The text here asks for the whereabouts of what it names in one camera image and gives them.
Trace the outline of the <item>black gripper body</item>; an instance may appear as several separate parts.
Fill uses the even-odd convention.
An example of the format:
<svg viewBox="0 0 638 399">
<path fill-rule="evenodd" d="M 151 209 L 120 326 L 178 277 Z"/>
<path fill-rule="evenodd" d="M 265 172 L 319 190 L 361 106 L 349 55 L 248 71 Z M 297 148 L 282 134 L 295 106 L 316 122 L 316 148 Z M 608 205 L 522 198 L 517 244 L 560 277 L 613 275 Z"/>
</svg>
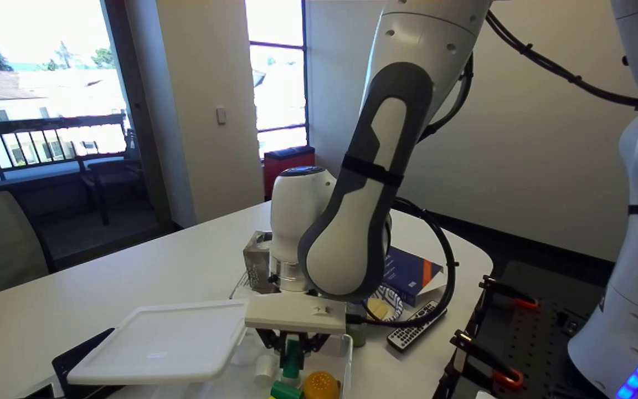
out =
<svg viewBox="0 0 638 399">
<path fill-rule="evenodd" d="M 262 344 L 280 353 L 280 361 L 287 364 L 293 354 L 319 353 L 328 341 L 326 333 L 293 333 L 293 331 L 258 331 Z"/>
</svg>

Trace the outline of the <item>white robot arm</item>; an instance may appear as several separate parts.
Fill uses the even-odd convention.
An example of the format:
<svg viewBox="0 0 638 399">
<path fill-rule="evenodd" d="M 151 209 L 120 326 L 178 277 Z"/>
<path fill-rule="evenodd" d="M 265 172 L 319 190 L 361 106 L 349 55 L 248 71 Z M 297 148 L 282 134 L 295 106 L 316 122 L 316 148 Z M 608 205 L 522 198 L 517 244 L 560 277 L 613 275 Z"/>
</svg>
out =
<svg viewBox="0 0 638 399">
<path fill-rule="evenodd" d="M 391 210 L 414 146 L 439 132 L 446 98 L 475 64 L 491 0 L 386 0 L 342 168 L 288 168 L 270 200 L 280 289 L 247 323 L 283 364 L 345 331 L 345 311 L 384 281 Z"/>
</svg>

